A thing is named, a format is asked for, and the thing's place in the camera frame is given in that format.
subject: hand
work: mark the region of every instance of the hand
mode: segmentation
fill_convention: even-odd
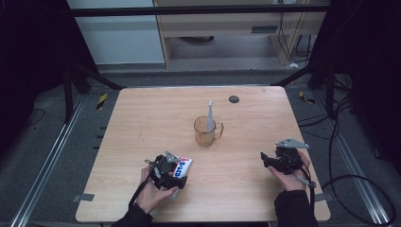
[[[298,150],[298,154],[301,156],[301,161],[304,163],[302,168],[304,171],[307,173],[307,168],[310,165],[310,161],[306,158],[306,156]],[[286,189],[286,191],[292,191],[292,190],[305,190],[306,185],[302,182],[300,182],[296,176],[300,176],[304,179],[306,179],[305,174],[303,171],[298,170],[294,172],[293,174],[289,175],[284,175],[282,172],[277,171],[273,166],[269,166],[268,169],[270,170],[271,174],[273,174],[278,180],[280,181],[281,185]]]
[[[143,182],[149,172],[151,167],[148,166],[142,169],[141,182]],[[159,190],[154,184],[153,181],[148,182],[144,189],[139,194],[136,199],[136,204],[146,213],[149,214],[153,211],[165,198],[173,195],[175,191],[178,190],[178,186],[172,187],[169,190]]]

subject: tape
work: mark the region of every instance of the tape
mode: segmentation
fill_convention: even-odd
[[[315,202],[317,201],[331,201],[333,200],[333,196],[331,194],[320,193],[315,195]]]
[[[73,201],[92,201],[94,197],[94,194],[82,193],[80,195],[74,195]]]
[[[100,97],[100,99],[99,99],[99,101],[98,101],[98,103],[97,103],[97,106],[96,106],[96,109],[97,109],[97,110],[101,110],[101,108],[102,108],[103,105],[104,105],[104,102],[106,101],[106,97],[107,97],[107,94],[101,95],[101,97]]]
[[[300,91],[300,98],[309,104],[316,103],[315,99],[313,98],[313,95],[310,92]]]

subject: person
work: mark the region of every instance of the person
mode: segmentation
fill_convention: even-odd
[[[310,161],[298,150],[301,160],[304,163],[303,169],[308,172]],[[274,201],[278,227],[316,227],[319,226],[315,215],[310,210],[309,200],[305,189],[306,185],[299,181],[296,176],[306,178],[303,171],[298,170],[293,174],[284,175],[273,166],[268,166],[269,171],[275,176],[284,187]]]
[[[298,152],[304,163],[303,169],[307,172],[310,161],[301,151]],[[278,227],[319,226],[313,212],[309,209],[309,200],[305,192],[305,184],[296,179],[297,175],[304,178],[304,173],[302,171],[297,171],[294,173],[296,175],[284,175],[272,166],[269,166],[268,169],[284,187],[284,191],[281,192],[274,201]],[[150,166],[142,169],[141,182],[145,180],[149,172]],[[149,226],[153,219],[149,213],[164,199],[173,195],[176,190],[178,190],[178,187],[172,187],[169,190],[159,190],[152,182],[148,182],[138,195],[136,202],[130,206],[126,215],[115,222],[112,227]]]
[[[143,182],[149,174],[150,166],[145,167],[141,171],[141,182]],[[153,217],[150,215],[164,199],[172,196],[178,186],[168,190],[159,190],[152,181],[148,182],[141,193],[138,195],[135,203],[130,205],[126,215],[115,222],[112,227],[147,227],[150,225]]]

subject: sleeve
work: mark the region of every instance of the sleeve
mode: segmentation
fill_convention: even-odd
[[[136,203],[130,207],[127,214],[112,227],[148,227],[153,217],[146,214]]]
[[[283,191],[274,201],[278,227],[319,226],[304,190]]]

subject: metal rail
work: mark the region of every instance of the metal rail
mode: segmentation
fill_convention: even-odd
[[[319,106],[322,109],[322,111],[326,113],[326,110],[323,106],[324,104],[323,97],[319,95],[318,92],[313,92],[313,94],[317,98],[317,102],[319,103]],[[333,130],[334,129],[333,122],[330,119],[327,119],[327,123],[330,129]],[[345,162],[345,165],[348,168],[348,171],[351,174],[358,175],[361,177],[366,177],[365,173],[357,163],[357,159],[354,157],[351,149],[348,147],[347,142],[345,138],[342,136],[340,131],[337,137],[335,138],[335,143],[339,148],[340,154]],[[387,213],[384,210],[383,205],[381,204],[372,186],[369,183],[362,181],[361,179],[355,179],[354,182],[357,187],[357,190],[359,191],[360,196],[362,197],[365,203],[366,208],[368,209],[369,214],[372,217],[372,220],[375,223],[380,223],[380,224],[388,222],[390,219],[387,216]]]
[[[267,13],[267,12],[320,12],[339,9],[330,4],[288,4],[288,5],[231,5],[194,7],[150,7],[114,9],[69,9],[44,11],[45,14],[69,15],[74,17],[106,16],[144,16],[179,14],[217,14],[217,13]]]
[[[62,148],[65,145],[65,142],[73,129],[79,112],[82,108],[83,101],[85,100],[86,95],[79,95],[76,103],[75,111],[67,123],[65,123],[62,128],[59,136],[56,139],[56,142],[53,145],[53,148],[50,150],[49,155],[47,156],[44,165],[42,166],[41,171],[39,172],[34,184],[31,186],[26,199],[21,205],[20,209],[14,216],[11,221],[11,227],[24,227],[26,226],[30,215],[32,214],[33,209],[35,208],[36,203],[39,200],[39,197],[42,195],[44,191],[44,187],[47,183],[48,178],[50,177],[54,166],[59,159]]]

